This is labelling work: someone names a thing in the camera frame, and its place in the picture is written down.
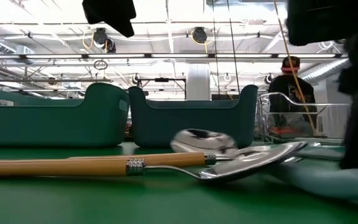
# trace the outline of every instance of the baseball cap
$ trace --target baseball cap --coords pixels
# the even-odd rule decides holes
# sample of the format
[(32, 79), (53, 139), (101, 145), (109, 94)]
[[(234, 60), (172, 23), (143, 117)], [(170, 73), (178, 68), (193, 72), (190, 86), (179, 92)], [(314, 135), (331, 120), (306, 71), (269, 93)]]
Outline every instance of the baseball cap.
[(283, 65), (281, 67), (281, 70), (283, 72), (290, 72), (291, 71), (291, 65), (290, 65), (290, 58), (292, 61), (292, 67), (294, 71), (298, 71), (301, 65), (301, 60), (298, 57), (291, 56), (291, 57), (285, 57), (283, 59)]

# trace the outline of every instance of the ceiling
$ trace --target ceiling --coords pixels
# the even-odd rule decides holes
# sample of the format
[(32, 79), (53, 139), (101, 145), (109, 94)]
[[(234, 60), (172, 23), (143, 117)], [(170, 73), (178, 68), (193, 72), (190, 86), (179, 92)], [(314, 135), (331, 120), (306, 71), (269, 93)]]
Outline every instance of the ceiling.
[[(214, 11), (204, 0), (134, 0), (137, 17), (132, 20), (135, 36), (125, 38), (106, 24), (87, 24), (81, 0), (0, 0), (0, 42), (8, 46), (26, 46), (35, 54), (103, 54), (104, 49), (91, 44), (92, 33), (105, 27), (114, 41), (117, 54), (285, 54), (273, 1), (254, 0), (247, 4), (231, 4), (230, 12), (224, 1), (216, 1)], [(278, 13), (285, 19), (285, 4), (279, 1)], [(195, 27), (204, 27), (208, 45), (196, 44), (191, 38)], [(288, 46), (293, 54), (339, 54), (342, 47), (333, 42)], [(253, 59), (234, 61), (120, 59), (106, 60), (108, 68), (97, 71), (93, 60), (34, 60), (32, 65), (0, 60), (0, 67), (12, 73), (31, 78), (81, 79), (86, 88), (94, 79), (114, 80), (114, 84), (128, 88), (135, 74), (141, 78), (182, 78), (190, 63), (208, 63), (211, 88), (219, 72), (220, 85), (236, 88), (237, 83), (225, 76), (239, 77), (239, 86), (255, 84), (266, 88), (264, 78), (269, 73), (280, 74), (281, 59), (269, 62)], [(301, 72), (322, 61), (301, 64)], [(150, 92), (149, 98), (180, 99), (184, 93), (176, 83), (149, 83), (149, 88), (168, 88), (174, 91)], [(43, 83), (42, 88), (64, 88)]]

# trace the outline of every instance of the handle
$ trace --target handle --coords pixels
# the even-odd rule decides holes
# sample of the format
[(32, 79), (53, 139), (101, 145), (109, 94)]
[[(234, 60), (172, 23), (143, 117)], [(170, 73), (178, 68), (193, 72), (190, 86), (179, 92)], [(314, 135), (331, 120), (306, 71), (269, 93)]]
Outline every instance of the handle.
[(138, 160), (128, 159), (39, 159), (0, 160), (0, 176), (125, 176)]
[(175, 167), (205, 166), (206, 159), (203, 152), (183, 152), (183, 153), (165, 153), (148, 154), (134, 156), (88, 156), (88, 157), (69, 157), (69, 159), (145, 159), (147, 165), (166, 165)]

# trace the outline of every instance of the green table surface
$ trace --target green table surface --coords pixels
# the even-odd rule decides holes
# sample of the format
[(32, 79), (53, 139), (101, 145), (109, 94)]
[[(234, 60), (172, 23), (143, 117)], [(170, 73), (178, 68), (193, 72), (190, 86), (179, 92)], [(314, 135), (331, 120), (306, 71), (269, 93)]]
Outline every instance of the green table surface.
[[(0, 159), (162, 152), (170, 150), (125, 142), (112, 149), (0, 148)], [(265, 174), (206, 186), (185, 174), (151, 170), (142, 177), (0, 179), (0, 223), (358, 224), (358, 207), (305, 193)]]

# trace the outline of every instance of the teal plastic basket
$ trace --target teal plastic basket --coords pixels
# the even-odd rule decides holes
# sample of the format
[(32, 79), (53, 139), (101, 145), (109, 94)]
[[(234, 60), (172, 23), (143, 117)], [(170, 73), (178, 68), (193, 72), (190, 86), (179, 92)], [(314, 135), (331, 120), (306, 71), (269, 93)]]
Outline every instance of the teal plastic basket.
[(238, 100), (151, 101), (141, 88), (129, 88), (134, 142), (141, 147), (170, 147), (177, 132), (204, 129), (232, 136), (239, 147), (254, 140), (258, 87), (245, 86)]
[(83, 100), (0, 91), (0, 146), (115, 146), (124, 140), (128, 111), (128, 94), (108, 83), (90, 85)]

